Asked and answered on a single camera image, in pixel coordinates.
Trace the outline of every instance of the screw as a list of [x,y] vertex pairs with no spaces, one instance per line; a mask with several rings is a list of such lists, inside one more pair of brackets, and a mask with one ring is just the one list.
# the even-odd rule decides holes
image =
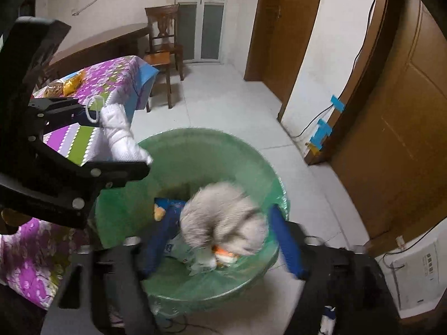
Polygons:
[[126,239],[124,239],[124,245],[125,246],[136,246],[138,243],[141,242],[141,238],[140,237],[128,237]]
[[101,170],[99,170],[98,168],[92,168],[91,170],[90,170],[90,174],[93,176],[93,177],[98,177],[99,175],[101,175]]
[[84,205],[85,205],[84,199],[82,198],[73,199],[72,206],[74,209],[81,210],[84,207]]

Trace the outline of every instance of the white wall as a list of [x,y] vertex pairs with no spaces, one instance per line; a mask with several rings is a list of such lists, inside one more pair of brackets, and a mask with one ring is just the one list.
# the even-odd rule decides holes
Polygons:
[[241,75],[244,75],[258,0],[239,0],[237,3],[239,4],[239,14],[229,62],[236,67]]
[[[147,22],[145,7],[162,6],[175,3],[175,0],[98,0],[82,11],[78,16],[72,12],[83,8],[93,0],[36,0],[36,15],[61,20],[69,24],[72,29],[60,45],[64,50],[73,44],[100,32],[131,23]],[[231,58],[236,37],[239,0],[226,0],[225,16],[223,18],[223,37],[221,61],[228,62]],[[247,54],[250,45],[251,30],[249,31]]]
[[[291,136],[300,134],[312,118],[330,106],[332,95],[338,97],[343,91],[363,43],[372,1],[320,1],[303,64],[281,121]],[[304,154],[317,121],[296,140]]]

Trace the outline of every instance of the wooden table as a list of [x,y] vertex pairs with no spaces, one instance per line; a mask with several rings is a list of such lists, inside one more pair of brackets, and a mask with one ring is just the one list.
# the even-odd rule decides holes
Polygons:
[[147,23],[136,23],[101,32],[56,53],[48,70],[52,77],[61,78],[102,61],[137,55],[137,39],[149,30]]

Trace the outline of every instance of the tiled floor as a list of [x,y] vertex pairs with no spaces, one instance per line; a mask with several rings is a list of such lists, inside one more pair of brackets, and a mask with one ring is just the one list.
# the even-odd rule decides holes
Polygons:
[[[348,246],[347,237],[350,244],[368,240],[360,217],[330,167],[309,168],[276,121],[280,101],[263,83],[245,82],[232,66],[198,64],[186,70],[183,82],[178,75],[171,78],[172,109],[167,107],[165,85],[159,83],[150,101],[152,111],[135,112],[132,130],[137,141],[180,127],[216,128],[240,137],[260,151],[281,177],[291,200],[290,219],[302,224],[309,235],[321,237],[333,247]],[[214,312],[189,315],[188,321],[225,335],[283,334],[301,287],[302,282],[285,271],[280,258],[243,298]],[[193,327],[183,333],[212,334]]]

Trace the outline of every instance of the black cable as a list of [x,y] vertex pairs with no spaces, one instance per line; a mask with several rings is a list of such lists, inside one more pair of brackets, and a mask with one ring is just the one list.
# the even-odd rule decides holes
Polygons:
[[408,248],[405,248],[404,250],[401,250],[400,252],[386,252],[384,255],[383,255],[383,257],[382,257],[382,261],[384,262],[384,265],[385,265],[385,267],[386,268],[389,268],[389,269],[401,269],[401,268],[404,268],[405,267],[405,265],[403,264],[403,265],[401,265],[400,267],[390,267],[390,266],[388,266],[387,265],[387,263],[385,262],[385,257],[386,256],[388,256],[388,255],[398,255],[398,254],[401,254],[401,253],[404,253],[404,252],[406,252],[406,251],[408,251],[409,249],[411,249],[411,248],[413,248],[416,244],[418,244],[422,239],[424,239],[425,238],[425,236],[428,234],[428,233],[430,233],[434,228],[436,228],[439,224],[441,224],[441,222],[444,220],[445,218],[442,218],[440,221],[438,221],[433,227],[431,227],[421,238],[419,238],[415,243],[413,243],[412,245],[410,245]]
[[[365,45],[366,36],[367,36],[367,34],[368,34],[369,24],[370,24],[370,20],[371,20],[371,14],[372,14],[373,7],[374,7],[375,2],[376,2],[376,0],[372,0],[371,7],[369,8],[369,12],[368,12],[368,22],[367,22],[367,26],[366,26],[365,37],[363,38],[363,43],[362,43],[362,46],[360,47],[360,50],[358,51],[357,55],[356,55],[355,58],[354,58],[354,63],[352,64],[352,69],[351,69],[351,73],[349,74],[349,77],[351,76],[352,72],[354,71],[355,64],[357,63],[357,59],[358,59],[358,57],[360,56],[360,53],[362,52],[363,46]],[[312,124],[313,121],[315,121],[318,117],[320,117],[323,113],[325,113],[328,109],[332,108],[333,106],[334,106],[334,105],[331,104],[331,105],[330,105],[329,107],[327,107],[325,110],[322,110],[320,113],[318,113],[318,114],[312,119],[312,121],[309,122],[309,124],[305,127],[305,129],[301,131],[301,133],[300,133],[299,135],[297,135],[297,136],[291,136],[291,138],[294,139],[294,138],[298,138],[298,137],[300,137],[300,136],[301,136],[301,135],[302,135],[302,134],[309,128],[309,126]]]
[[325,113],[328,109],[332,108],[332,106],[333,106],[333,104],[331,104],[331,105],[330,105],[329,107],[327,107],[325,110],[322,110],[320,113],[318,113],[318,114],[314,117],[314,119],[312,119],[312,121],[309,122],[309,124],[305,127],[305,129],[301,131],[301,133],[300,133],[298,136],[292,136],[291,138],[298,138],[298,137],[300,137],[300,136],[305,132],[305,130],[307,130],[307,129],[309,128],[309,126],[312,124],[313,121],[315,121],[318,117],[320,117],[320,116],[321,116],[323,113]]
[[214,329],[212,329],[210,327],[206,327],[206,326],[202,326],[202,325],[189,324],[185,315],[183,315],[183,323],[175,321],[175,320],[170,320],[170,321],[171,321],[171,324],[183,325],[183,328],[180,329],[180,330],[177,330],[177,331],[166,331],[166,334],[178,334],[180,332],[184,332],[187,329],[188,326],[191,326],[191,327],[198,327],[200,329],[209,330],[209,331],[211,331],[211,332],[213,332],[214,334],[217,334],[217,335],[223,335],[220,331],[214,330]]
[[169,321],[169,325],[167,327],[164,327],[163,330],[170,329],[174,325],[174,321],[172,321],[171,319],[166,319],[166,320]]

